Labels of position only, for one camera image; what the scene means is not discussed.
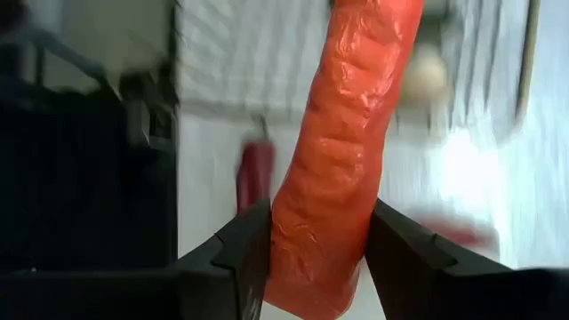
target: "blurred background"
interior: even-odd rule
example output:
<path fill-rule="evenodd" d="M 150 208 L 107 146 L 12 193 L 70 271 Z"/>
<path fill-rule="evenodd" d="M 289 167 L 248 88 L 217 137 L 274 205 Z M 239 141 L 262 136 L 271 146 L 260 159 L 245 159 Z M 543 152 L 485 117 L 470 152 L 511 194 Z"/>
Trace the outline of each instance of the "blurred background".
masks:
<path fill-rule="evenodd" d="M 327 0 L 28 3 L 38 24 L 99 61 L 111 78 L 170 59 L 175 35 L 180 256 L 235 216 L 236 169 L 243 141 L 258 133 L 256 115 L 266 117 L 275 145 L 276 193 L 324 45 Z M 482 252 L 511 268 L 568 267 L 569 3 L 426 3 L 409 68 L 416 72 L 408 76 L 438 72 L 443 89 L 405 96 L 393 116 L 380 199 L 416 220 L 495 229 Z M 428 61 L 424 48 L 433 52 Z M 22 76 L 36 76 L 33 50 L 2 54 L 21 61 Z M 56 59 L 42 64 L 45 86 L 92 85 Z M 268 304 L 262 312 L 292 319 Z M 381 313 L 364 270 L 343 318 Z"/>

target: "round white object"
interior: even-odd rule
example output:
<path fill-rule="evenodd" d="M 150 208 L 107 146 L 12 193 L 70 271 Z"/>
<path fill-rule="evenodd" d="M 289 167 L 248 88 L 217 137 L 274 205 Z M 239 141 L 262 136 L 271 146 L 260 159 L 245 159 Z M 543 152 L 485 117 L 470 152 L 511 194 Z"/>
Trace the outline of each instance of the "round white object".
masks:
<path fill-rule="evenodd" d="M 401 103 L 406 106 L 433 106 L 442 103 L 452 90 L 446 62 L 432 44 L 417 44 L 409 60 Z"/>

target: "red object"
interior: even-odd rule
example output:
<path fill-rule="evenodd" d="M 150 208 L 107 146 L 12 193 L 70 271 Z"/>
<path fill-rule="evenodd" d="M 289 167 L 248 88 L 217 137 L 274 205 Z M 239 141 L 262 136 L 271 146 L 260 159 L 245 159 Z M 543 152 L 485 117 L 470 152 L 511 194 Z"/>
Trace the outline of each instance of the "red object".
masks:
<path fill-rule="evenodd" d="M 265 299 L 302 319 L 337 318 L 356 292 L 383 144 L 422 7 L 422 0 L 335 1 L 293 161 L 272 207 Z"/>
<path fill-rule="evenodd" d="M 270 197 L 275 149 L 270 140 L 260 139 L 245 144 L 236 177 L 237 215 L 261 199 Z"/>

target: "fire extinguisher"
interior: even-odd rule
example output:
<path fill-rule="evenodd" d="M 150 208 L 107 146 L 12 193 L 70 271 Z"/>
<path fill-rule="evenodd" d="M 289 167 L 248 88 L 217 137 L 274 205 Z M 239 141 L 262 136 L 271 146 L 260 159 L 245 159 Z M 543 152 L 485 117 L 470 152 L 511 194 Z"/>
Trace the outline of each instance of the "fire extinguisher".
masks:
<path fill-rule="evenodd" d="M 267 132 L 267 121 L 259 116 L 260 137 L 245 142 L 236 176 L 237 216 L 261 199 L 270 197 L 275 166 L 275 147 Z"/>

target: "carrot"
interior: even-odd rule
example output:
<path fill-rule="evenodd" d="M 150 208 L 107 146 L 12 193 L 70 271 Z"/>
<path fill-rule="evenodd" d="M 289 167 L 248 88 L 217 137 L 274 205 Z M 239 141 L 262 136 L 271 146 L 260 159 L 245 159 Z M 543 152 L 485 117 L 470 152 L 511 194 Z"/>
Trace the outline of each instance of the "carrot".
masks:
<path fill-rule="evenodd" d="M 336 0 L 301 135 L 273 203 L 265 300 L 334 319 L 356 291 L 389 120 L 422 0 Z"/>

